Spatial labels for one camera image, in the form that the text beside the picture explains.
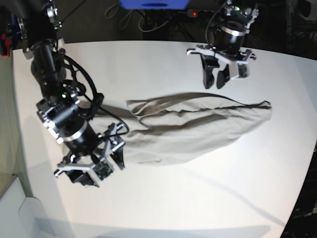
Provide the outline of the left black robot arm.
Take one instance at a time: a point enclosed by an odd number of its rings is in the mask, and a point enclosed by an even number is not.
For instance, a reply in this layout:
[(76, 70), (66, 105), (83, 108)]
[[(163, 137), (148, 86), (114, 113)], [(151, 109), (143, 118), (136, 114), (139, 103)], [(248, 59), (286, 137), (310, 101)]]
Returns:
[(206, 26), (207, 44), (187, 49), (187, 55), (200, 56), (206, 89), (214, 83), (220, 89), (230, 80), (250, 77), (248, 60), (257, 57), (251, 49), (241, 47), (258, 15), (254, 0), (225, 0)]

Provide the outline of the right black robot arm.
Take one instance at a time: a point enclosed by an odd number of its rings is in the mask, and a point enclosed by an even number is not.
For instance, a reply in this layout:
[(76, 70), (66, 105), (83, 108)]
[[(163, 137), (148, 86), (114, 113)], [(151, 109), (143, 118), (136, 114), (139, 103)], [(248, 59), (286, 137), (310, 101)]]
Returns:
[(43, 96), (37, 115), (56, 142), (68, 148), (54, 175), (99, 186), (115, 166), (124, 169), (121, 130), (128, 125), (118, 119), (103, 133), (90, 126), (102, 110), (104, 96), (89, 74), (58, 47), (61, 23), (52, 0), (14, 0), (10, 11), (17, 17), (24, 55), (32, 59), (31, 72)]

